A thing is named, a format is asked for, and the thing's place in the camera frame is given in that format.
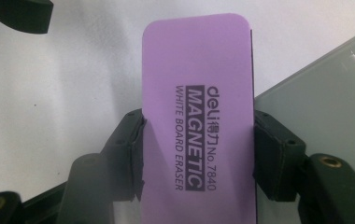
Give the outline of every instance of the gray surface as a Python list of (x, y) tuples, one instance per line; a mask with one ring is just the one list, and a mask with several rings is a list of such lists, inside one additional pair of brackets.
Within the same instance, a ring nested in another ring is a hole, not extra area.
[[(355, 38), (256, 98), (256, 109), (274, 116), (307, 145), (355, 170)], [(259, 190), (261, 223), (298, 223), (297, 203), (271, 203)]]
[[(354, 0), (53, 2), (47, 35), (0, 23), (0, 190), (24, 200), (65, 181), (75, 158), (100, 151), (123, 114), (141, 107), (141, 38), (152, 21), (246, 17), (256, 95), (355, 36)], [(119, 223), (137, 223), (135, 205), (120, 204)]]

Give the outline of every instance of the gray panel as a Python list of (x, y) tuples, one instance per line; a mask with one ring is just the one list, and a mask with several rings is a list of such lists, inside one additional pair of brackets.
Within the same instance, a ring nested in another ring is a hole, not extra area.
[[(258, 96), (255, 108), (301, 137), (307, 155), (332, 154), (355, 170), (355, 37)], [(268, 202), (260, 189), (258, 206), (259, 223), (299, 223), (297, 204)]]

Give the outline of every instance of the white surface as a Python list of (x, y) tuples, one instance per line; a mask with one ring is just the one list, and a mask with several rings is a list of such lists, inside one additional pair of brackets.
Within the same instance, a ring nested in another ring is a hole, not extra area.
[(355, 0), (53, 2), (47, 35), (0, 23), (0, 191), (24, 200), (64, 182), (75, 158), (99, 152), (123, 114), (141, 107), (141, 38), (152, 21), (246, 17), (256, 95), (355, 36)]

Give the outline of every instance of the black plastic bracket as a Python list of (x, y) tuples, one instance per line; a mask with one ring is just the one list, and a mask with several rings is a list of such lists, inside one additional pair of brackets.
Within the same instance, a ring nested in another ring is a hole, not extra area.
[(15, 192), (0, 192), (0, 224), (23, 223), (20, 195)]
[(355, 223), (355, 171), (346, 161), (326, 154), (312, 155), (306, 175), (312, 194), (301, 195), (303, 224)]
[(113, 201), (141, 198), (145, 123), (141, 109), (126, 114), (101, 152), (107, 158)]
[(305, 161), (305, 142), (269, 114), (255, 111), (255, 169), (253, 176), (268, 199), (294, 202), (292, 184)]
[(107, 159), (98, 153), (73, 162), (64, 188), (57, 224), (112, 224)]
[(25, 33), (46, 34), (52, 9), (50, 0), (0, 0), (0, 22)]

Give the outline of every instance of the black clamp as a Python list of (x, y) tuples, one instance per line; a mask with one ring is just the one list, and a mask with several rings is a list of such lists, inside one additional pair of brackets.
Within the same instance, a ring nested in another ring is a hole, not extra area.
[[(0, 224), (114, 223), (111, 202), (140, 200), (143, 188), (141, 110), (122, 119), (100, 154), (78, 158), (66, 183), (25, 203), (0, 193)], [(294, 202), (303, 224), (355, 224), (355, 172), (326, 154), (307, 157), (305, 143), (270, 115), (255, 113), (257, 183), (267, 197)]]

